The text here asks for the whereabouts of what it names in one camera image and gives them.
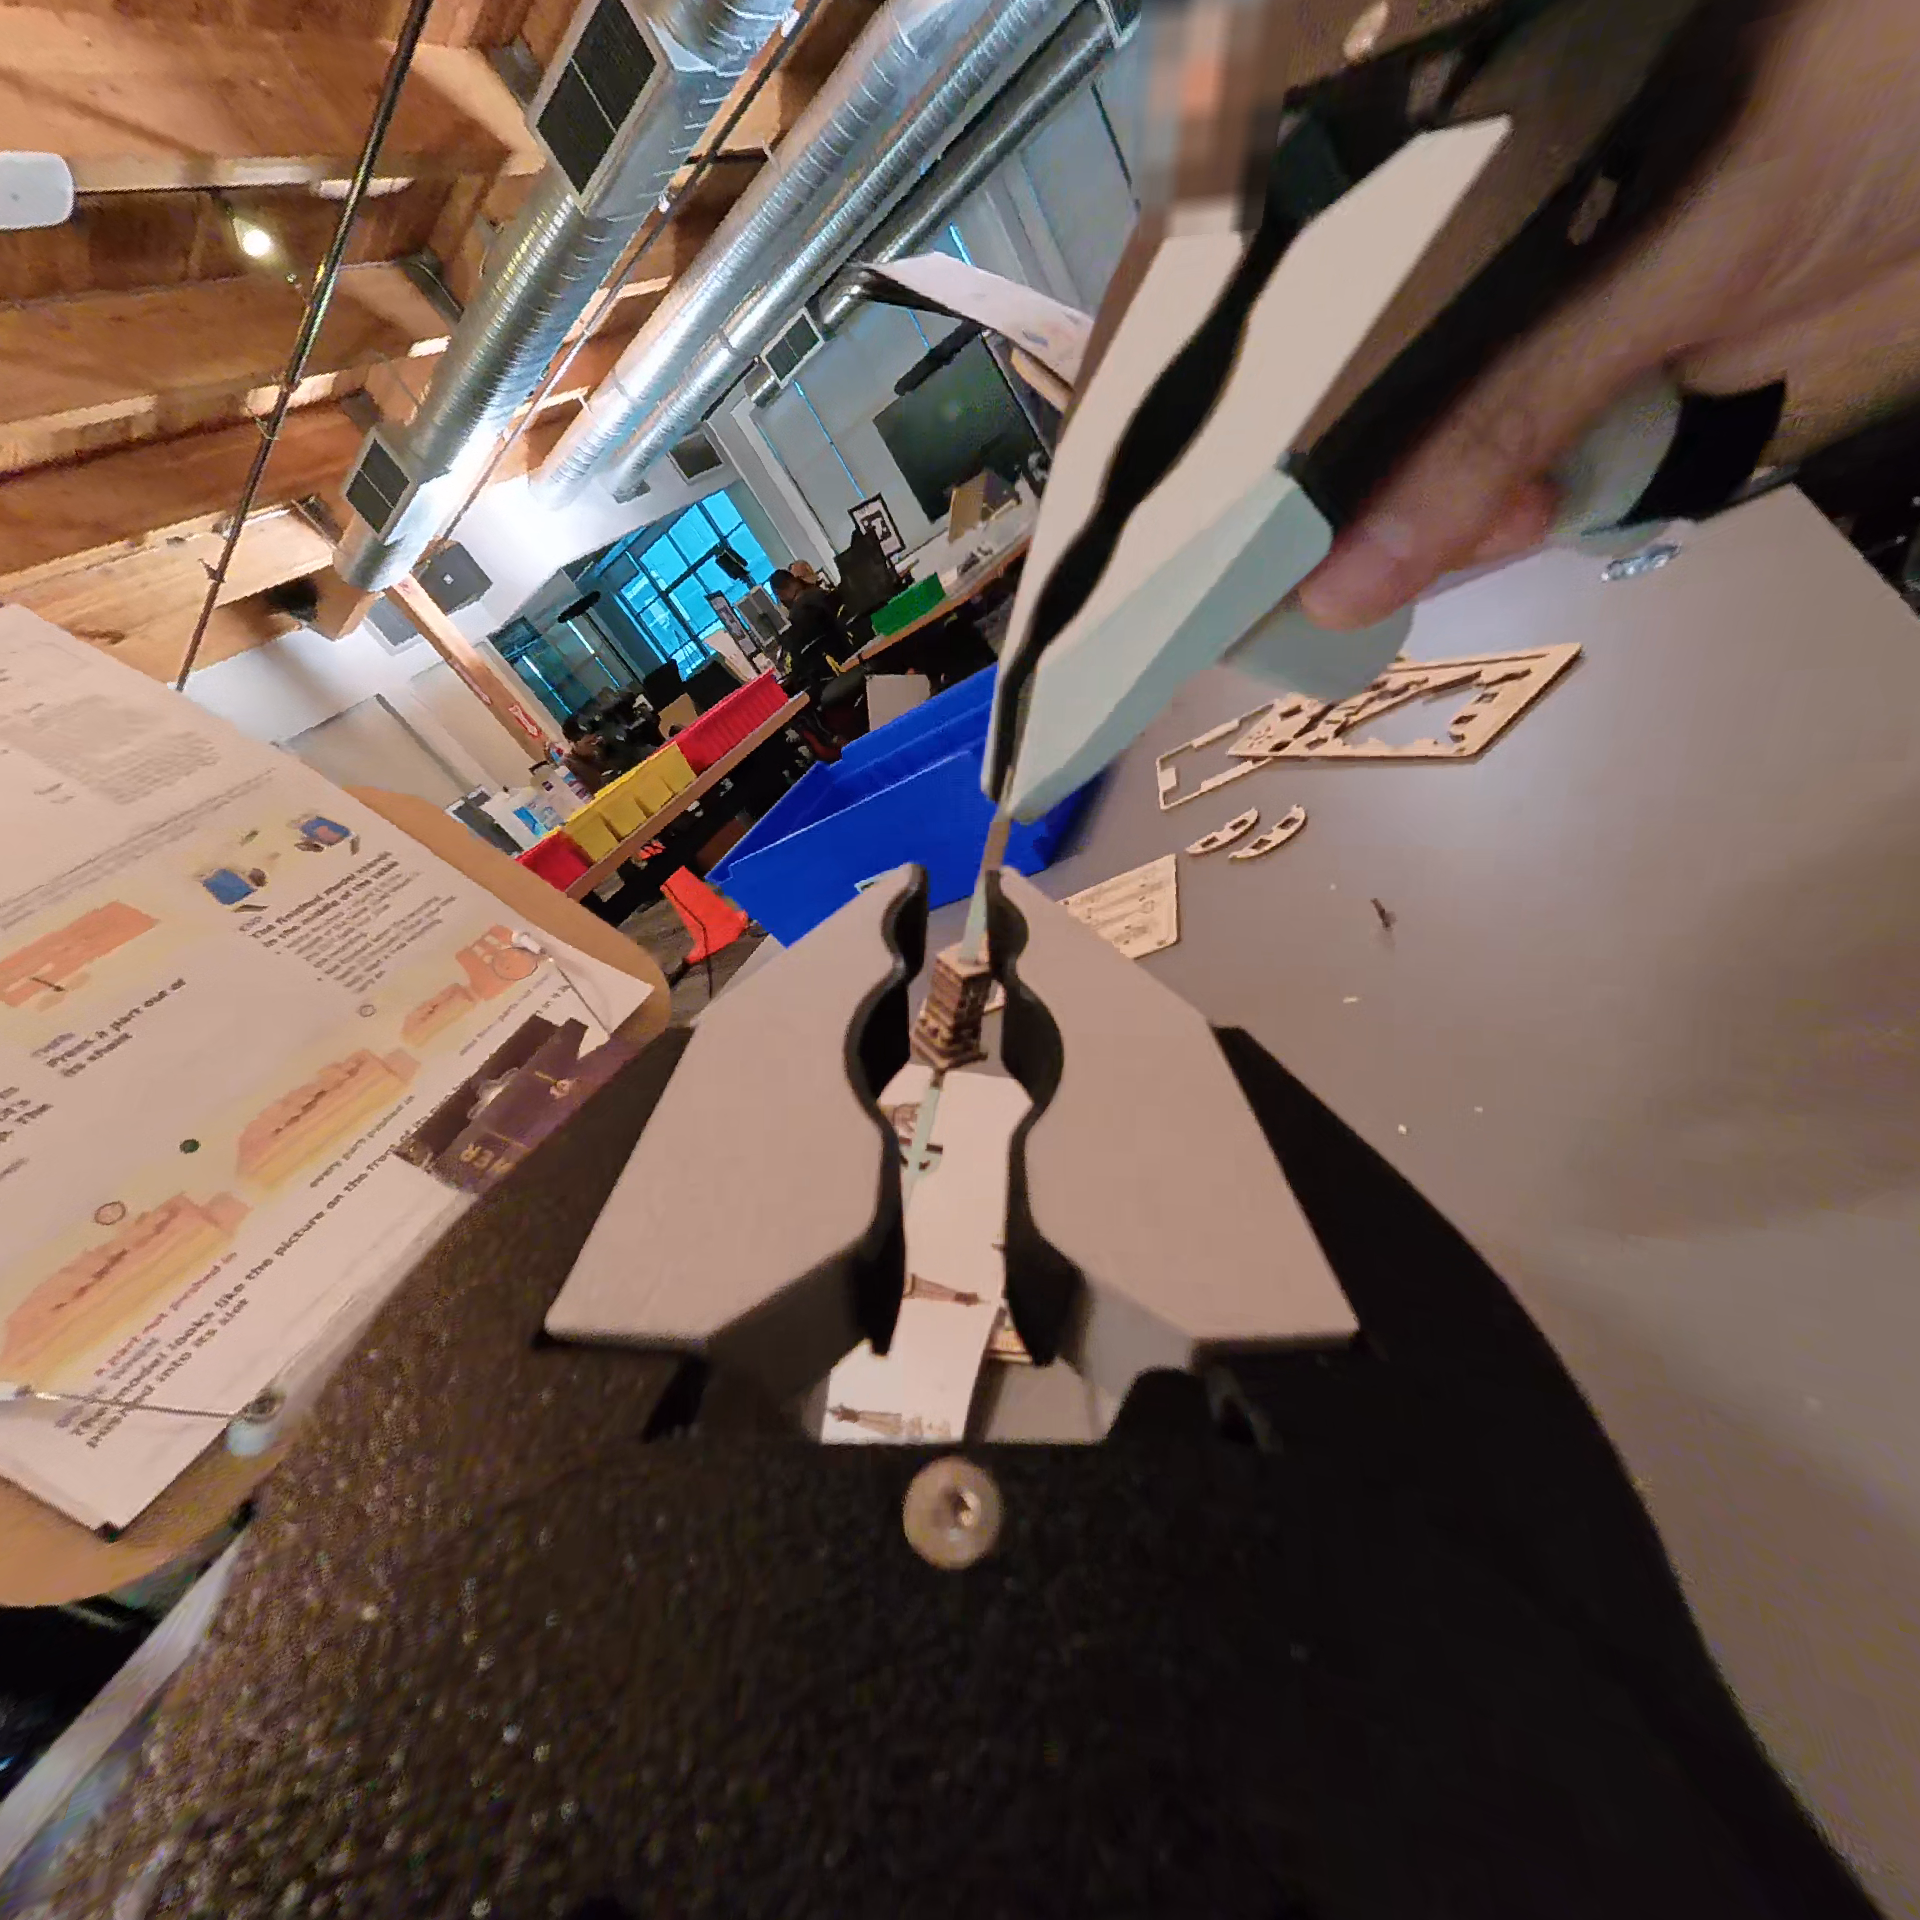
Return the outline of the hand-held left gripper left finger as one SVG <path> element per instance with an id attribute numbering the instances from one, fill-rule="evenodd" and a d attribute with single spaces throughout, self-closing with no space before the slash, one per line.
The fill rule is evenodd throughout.
<path id="1" fill-rule="evenodd" d="M 881 1095 L 910 1057 L 929 875 L 877 875 L 716 998 L 552 1302 L 563 1343 L 700 1360 L 773 1399 L 860 1345 L 905 1294 L 902 1146 Z"/>

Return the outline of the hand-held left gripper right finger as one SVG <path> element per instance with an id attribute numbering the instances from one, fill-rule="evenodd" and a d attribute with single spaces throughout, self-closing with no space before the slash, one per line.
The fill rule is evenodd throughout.
<path id="1" fill-rule="evenodd" d="M 994 1441 L 1096 1441 L 1150 1373 L 1340 1352 L 1361 1330 L 1222 1038 L 1176 989 L 1004 871 L 1006 1302 L 1029 1366 L 988 1384 Z"/>

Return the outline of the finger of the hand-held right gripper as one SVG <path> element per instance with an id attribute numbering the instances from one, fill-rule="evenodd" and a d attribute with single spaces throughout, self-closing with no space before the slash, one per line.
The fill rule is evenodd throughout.
<path id="1" fill-rule="evenodd" d="M 1256 224 L 1141 224 L 1097 312 L 1000 650 L 980 789 L 1056 801 L 1193 671 L 1145 503 L 1222 393 L 1258 298 Z"/>
<path id="2" fill-rule="evenodd" d="M 1144 506 L 1147 531 L 1185 539 L 1152 582 L 1181 614 L 1172 663 L 1190 664 L 1169 701 L 1193 674 L 1233 663 L 1333 703 L 1368 688 L 1401 648 L 1409 614 L 1349 633 L 1318 630 L 1300 614 L 1294 593 L 1331 550 L 1336 525 L 1290 462 L 1313 410 L 1508 129 L 1508 117 L 1491 117 L 1420 133 L 1299 235 L 1285 238 L 1283 224 L 1258 231 L 1258 298 L 1228 383 Z M 1233 224 L 1237 213 L 1228 198 L 1198 200 L 1172 221 Z"/>

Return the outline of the wooden tower spire model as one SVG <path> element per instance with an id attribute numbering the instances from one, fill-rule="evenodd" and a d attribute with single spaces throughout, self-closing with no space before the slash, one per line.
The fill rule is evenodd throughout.
<path id="1" fill-rule="evenodd" d="M 918 1101 L 917 1126 L 905 1149 L 902 1200 L 931 1170 L 931 1138 L 939 1115 L 946 1077 L 986 1057 L 980 1029 L 996 976 L 990 960 L 990 875 L 1004 862 L 1012 816 L 996 806 L 980 850 L 973 894 L 960 938 L 934 954 L 929 993 L 915 1021 L 915 1053 L 929 1064 L 929 1088 Z"/>

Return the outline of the wooden top desk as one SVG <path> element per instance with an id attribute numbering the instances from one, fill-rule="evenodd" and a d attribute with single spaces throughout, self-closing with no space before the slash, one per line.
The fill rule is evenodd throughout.
<path id="1" fill-rule="evenodd" d="M 748 762 L 748 759 L 754 755 L 768 741 L 788 731 L 809 706 L 811 697 L 802 691 L 762 720 L 754 731 L 746 734 L 709 767 L 696 774 L 688 785 L 668 798 L 654 813 L 640 818 L 632 832 L 620 834 L 614 842 L 597 856 L 594 863 L 590 863 L 590 869 L 565 886 L 565 896 L 571 899 L 585 899 L 597 886 L 612 879 L 622 866 L 637 862 L 642 850 L 657 842 L 672 823 L 697 808 L 713 791 L 724 785 L 737 767 Z"/>

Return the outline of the person's right hand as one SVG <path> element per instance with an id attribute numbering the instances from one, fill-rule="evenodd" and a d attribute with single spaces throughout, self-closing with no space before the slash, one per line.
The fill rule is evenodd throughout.
<path id="1" fill-rule="evenodd" d="M 1555 467 L 1636 383 L 1785 383 L 1764 465 L 1916 400 L 1918 5 L 1764 14 L 1744 110 L 1667 215 L 1510 343 L 1386 477 L 1299 591 L 1372 626 L 1443 576 L 1541 544 Z"/>

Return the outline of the tilted document board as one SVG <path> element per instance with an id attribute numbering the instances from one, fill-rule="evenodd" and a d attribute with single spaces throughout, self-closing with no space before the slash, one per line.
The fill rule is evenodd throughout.
<path id="1" fill-rule="evenodd" d="M 1072 409 L 1092 334 L 1091 312 L 941 250 L 857 263 L 850 286 L 868 301 L 976 323 L 1006 343 L 1027 385 L 1058 413 Z"/>

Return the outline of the purple tower kit package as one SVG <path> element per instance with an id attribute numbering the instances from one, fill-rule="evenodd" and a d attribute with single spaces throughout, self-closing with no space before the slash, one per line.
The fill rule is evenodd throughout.
<path id="1" fill-rule="evenodd" d="M 396 1143 L 396 1158 L 469 1197 L 491 1193 L 637 1053 L 592 1040 L 582 1019 L 529 1016 Z"/>

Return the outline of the folded instruction leaflet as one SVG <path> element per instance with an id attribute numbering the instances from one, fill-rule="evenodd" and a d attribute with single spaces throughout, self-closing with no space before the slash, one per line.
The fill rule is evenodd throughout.
<path id="1" fill-rule="evenodd" d="M 830 1447 L 925 1447 L 965 1434 L 1001 1320 L 1004 1222 L 1020 1082 L 905 1064 L 881 1096 L 902 1149 L 902 1298 L 884 1352 L 857 1345 L 825 1379 Z"/>

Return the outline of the orange floor sign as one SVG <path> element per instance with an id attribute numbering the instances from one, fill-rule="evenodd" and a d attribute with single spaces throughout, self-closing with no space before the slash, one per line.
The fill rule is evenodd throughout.
<path id="1" fill-rule="evenodd" d="M 688 869 L 672 871 L 662 877 L 662 898 L 675 906 L 676 919 L 688 933 L 688 968 L 710 962 L 718 953 L 752 933 L 752 919 Z"/>

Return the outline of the yellow plastic bin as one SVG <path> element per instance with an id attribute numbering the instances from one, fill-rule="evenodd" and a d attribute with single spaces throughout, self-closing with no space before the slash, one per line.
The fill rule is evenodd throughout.
<path id="1" fill-rule="evenodd" d="M 668 741 L 626 774 L 606 784 L 563 825 L 563 832 L 588 862 L 611 856 L 620 842 L 688 791 L 696 777 L 682 744 Z"/>

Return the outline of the wooden parts sheet with cutouts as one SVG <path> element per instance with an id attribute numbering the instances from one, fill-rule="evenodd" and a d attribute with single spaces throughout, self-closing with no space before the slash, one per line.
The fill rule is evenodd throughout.
<path id="1" fill-rule="evenodd" d="M 1397 661 L 1336 703 L 1288 694 L 1228 746 L 1234 761 L 1475 761 L 1580 661 L 1577 642 Z"/>

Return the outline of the tagged blue plastic bin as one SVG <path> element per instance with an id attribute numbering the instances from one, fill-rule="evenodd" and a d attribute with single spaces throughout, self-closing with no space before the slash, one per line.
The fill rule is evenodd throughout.
<path id="1" fill-rule="evenodd" d="M 902 863 L 923 869 L 929 904 L 968 899 L 992 825 L 979 778 L 994 680 L 984 670 L 814 762 L 710 869 L 713 891 L 782 944 Z"/>

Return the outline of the large window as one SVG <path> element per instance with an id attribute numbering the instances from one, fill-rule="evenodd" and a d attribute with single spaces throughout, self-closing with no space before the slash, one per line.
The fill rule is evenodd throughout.
<path id="1" fill-rule="evenodd" d="M 622 697 L 697 713 L 765 670 L 774 561 L 733 486 L 565 565 L 491 635 L 560 722 Z"/>

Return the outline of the ceiling vent grille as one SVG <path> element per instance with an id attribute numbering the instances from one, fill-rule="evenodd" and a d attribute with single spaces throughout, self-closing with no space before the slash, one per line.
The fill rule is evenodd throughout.
<path id="1" fill-rule="evenodd" d="M 529 110 L 536 141 L 579 200 L 601 190 L 635 117 L 669 73 L 640 5 L 581 5 Z"/>

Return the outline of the wall monitor screen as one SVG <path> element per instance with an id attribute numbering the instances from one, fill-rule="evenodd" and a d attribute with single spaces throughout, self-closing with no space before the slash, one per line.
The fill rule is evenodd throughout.
<path id="1" fill-rule="evenodd" d="M 980 473 L 1016 485 L 1050 458 L 1016 383 L 979 330 L 955 330 L 923 353 L 873 427 L 929 521 L 946 515 L 954 493 Z"/>

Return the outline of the silver spiral air duct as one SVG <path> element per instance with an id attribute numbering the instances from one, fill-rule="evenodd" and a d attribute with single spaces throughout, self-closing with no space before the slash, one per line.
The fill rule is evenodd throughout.
<path id="1" fill-rule="evenodd" d="M 752 186 L 532 473 L 549 506 L 622 498 L 824 295 L 910 255 L 1122 45 L 1139 5 L 893 1 L 854 37 Z"/>
<path id="2" fill-rule="evenodd" d="M 792 122 L 786 45 L 814 37 L 816 5 L 635 5 L 672 73 L 590 200 L 544 158 L 416 409 L 368 431 L 344 482 L 348 525 L 331 560 L 350 591 L 392 590 L 416 568 L 563 346 L 601 329 L 598 298 L 618 272 L 662 295 L 771 158 L 768 135 Z"/>

